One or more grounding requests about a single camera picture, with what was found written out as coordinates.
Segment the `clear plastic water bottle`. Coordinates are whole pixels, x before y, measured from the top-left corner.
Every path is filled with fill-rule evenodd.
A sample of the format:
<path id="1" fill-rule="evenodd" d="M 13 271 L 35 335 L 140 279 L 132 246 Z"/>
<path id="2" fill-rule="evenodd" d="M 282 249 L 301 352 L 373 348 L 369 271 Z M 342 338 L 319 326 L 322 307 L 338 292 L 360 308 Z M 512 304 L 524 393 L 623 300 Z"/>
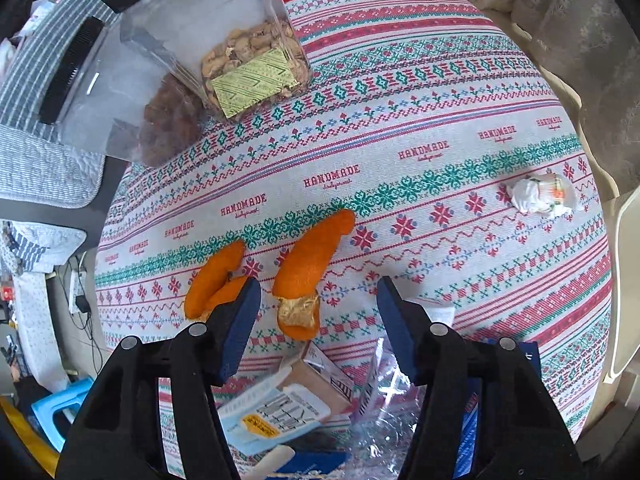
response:
<path id="1" fill-rule="evenodd" d="M 432 388 L 415 386 L 396 360 L 387 336 L 376 342 L 359 404 L 352 414 L 347 479 L 395 479 L 401 472 Z"/>

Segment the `blue flat snack box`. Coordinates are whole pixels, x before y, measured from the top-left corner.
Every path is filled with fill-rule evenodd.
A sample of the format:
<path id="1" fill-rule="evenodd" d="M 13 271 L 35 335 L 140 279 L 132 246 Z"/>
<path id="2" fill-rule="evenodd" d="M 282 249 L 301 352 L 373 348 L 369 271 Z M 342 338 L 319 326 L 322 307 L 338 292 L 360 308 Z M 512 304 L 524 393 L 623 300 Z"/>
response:
<path id="1" fill-rule="evenodd" d="M 348 460 L 346 452 L 296 451 L 288 445 L 279 444 L 242 472 L 240 477 L 243 480 L 339 479 Z"/>

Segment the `floral lace curtain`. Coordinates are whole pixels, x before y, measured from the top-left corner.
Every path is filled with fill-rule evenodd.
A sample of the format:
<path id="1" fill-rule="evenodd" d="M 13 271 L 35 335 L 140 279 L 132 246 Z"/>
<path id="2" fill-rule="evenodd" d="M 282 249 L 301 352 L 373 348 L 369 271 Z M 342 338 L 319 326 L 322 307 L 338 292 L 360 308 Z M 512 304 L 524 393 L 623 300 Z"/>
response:
<path id="1" fill-rule="evenodd" d="M 639 37 L 615 0 L 514 0 L 529 52 L 582 100 L 580 125 L 625 194 L 639 185 Z"/>

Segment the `grey striped quilt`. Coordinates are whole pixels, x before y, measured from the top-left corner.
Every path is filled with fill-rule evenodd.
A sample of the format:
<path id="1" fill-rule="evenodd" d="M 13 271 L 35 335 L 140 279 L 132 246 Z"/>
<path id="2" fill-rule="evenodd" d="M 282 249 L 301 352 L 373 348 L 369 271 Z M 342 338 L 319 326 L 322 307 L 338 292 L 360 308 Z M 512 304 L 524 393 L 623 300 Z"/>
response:
<path id="1" fill-rule="evenodd" d="M 17 49 L 1 81 L 1 218 L 84 232 L 98 246 L 122 162 L 61 142 L 39 110 L 62 56 L 86 18 L 111 24 L 101 0 L 61 0 Z"/>

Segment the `blue plastic stool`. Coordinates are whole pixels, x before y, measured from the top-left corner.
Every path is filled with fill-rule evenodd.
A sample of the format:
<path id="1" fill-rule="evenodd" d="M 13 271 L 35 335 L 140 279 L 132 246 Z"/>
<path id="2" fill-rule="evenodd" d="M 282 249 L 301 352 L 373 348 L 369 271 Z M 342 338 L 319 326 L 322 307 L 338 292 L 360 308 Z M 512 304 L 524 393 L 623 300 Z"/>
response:
<path id="1" fill-rule="evenodd" d="M 32 404 L 35 418 L 55 451 L 62 452 L 65 438 L 56 428 L 54 416 L 64 410 L 71 410 L 77 413 L 93 383 L 92 377 L 78 380 L 78 382 L 73 382 L 65 390 L 49 394 Z"/>

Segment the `orange peel piece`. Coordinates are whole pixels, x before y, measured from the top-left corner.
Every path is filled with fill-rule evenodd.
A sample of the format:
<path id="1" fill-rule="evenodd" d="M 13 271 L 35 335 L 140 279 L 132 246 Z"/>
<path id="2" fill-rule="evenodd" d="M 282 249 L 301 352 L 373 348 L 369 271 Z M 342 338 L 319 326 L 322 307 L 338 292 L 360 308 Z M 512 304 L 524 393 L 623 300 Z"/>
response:
<path id="1" fill-rule="evenodd" d="M 240 266 L 244 250 L 244 242 L 235 240 L 209 257 L 192 280 L 186 294 L 183 310 L 188 320 L 195 320 L 203 315 L 206 301 L 228 283 L 229 274 Z"/>
<path id="2" fill-rule="evenodd" d="M 272 285 L 279 301 L 277 321 L 288 338 L 314 339 L 320 324 L 317 286 L 343 236 L 355 226 L 355 214 L 341 209 L 310 228 L 293 246 L 280 265 Z"/>

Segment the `small crumpled tissue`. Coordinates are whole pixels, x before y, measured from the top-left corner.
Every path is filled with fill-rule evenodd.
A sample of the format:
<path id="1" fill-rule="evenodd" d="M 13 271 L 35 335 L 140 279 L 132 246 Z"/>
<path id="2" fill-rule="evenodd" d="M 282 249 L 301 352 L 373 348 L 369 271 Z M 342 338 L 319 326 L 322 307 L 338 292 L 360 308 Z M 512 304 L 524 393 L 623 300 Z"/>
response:
<path id="1" fill-rule="evenodd" d="M 562 217 L 582 210 L 574 184 L 560 174 L 534 174 L 506 188 L 512 205 L 521 214 Z"/>

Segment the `milk carton light blue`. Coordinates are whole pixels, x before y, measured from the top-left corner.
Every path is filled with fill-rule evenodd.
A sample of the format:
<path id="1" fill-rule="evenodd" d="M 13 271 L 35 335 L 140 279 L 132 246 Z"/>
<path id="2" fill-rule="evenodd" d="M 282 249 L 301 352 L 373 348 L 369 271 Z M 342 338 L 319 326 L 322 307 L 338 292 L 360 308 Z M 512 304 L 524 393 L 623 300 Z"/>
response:
<path id="1" fill-rule="evenodd" d="M 311 341 L 218 410 L 228 445 L 253 456 L 352 408 L 354 382 Z"/>

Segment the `patterned handmade tablecloth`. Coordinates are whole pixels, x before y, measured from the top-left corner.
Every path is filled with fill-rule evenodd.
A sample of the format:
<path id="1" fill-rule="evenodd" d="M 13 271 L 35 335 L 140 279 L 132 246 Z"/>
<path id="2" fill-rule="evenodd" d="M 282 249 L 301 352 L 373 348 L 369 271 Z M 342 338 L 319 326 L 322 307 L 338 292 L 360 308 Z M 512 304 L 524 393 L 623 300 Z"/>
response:
<path id="1" fill-rule="evenodd" d="M 190 150 L 122 177 L 94 271 L 107 347 L 175 336 L 200 267 L 242 240 L 240 272 L 264 296 L 238 374 L 216 391 L 231 400 L 297 351 L 270 288 L 295 241 L 347 208 L 356 224 L 319 283 L 316 344 L 357 386 L 384 333 L 386 275 L 453 306 L 466 338 L 536 341 L 578 437 L 608 343 L 611 258 L 588 158 L 547 81 L 466 0 L 293 0 L 288 16 L 311 67 L 304 93 L 212 119 Z M 506 188 L 552 172 L 582 210 L 521 214 Z"/>

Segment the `tall blue carton box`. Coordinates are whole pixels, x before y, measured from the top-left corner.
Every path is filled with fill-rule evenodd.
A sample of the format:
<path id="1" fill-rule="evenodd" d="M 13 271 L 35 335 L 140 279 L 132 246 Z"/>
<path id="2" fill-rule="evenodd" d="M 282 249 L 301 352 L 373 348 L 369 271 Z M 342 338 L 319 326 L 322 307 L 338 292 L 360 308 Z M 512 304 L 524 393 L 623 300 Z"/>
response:
<path id="1" fill-rule="evenodd" d="M 536 341 L 519 342 L 518 348 L 524 353 L 529 364 L 538 377 L 541 377 L 539 348 Z M 454 479 L 469 474 L 472 469 L 477 437 L 478 415 L 480 414 L 480 397 L 482 396 L 482 381 L 480 378 L 469 378 L 466 381 L 466 404 L 464 408 L 460 444 Z"/>

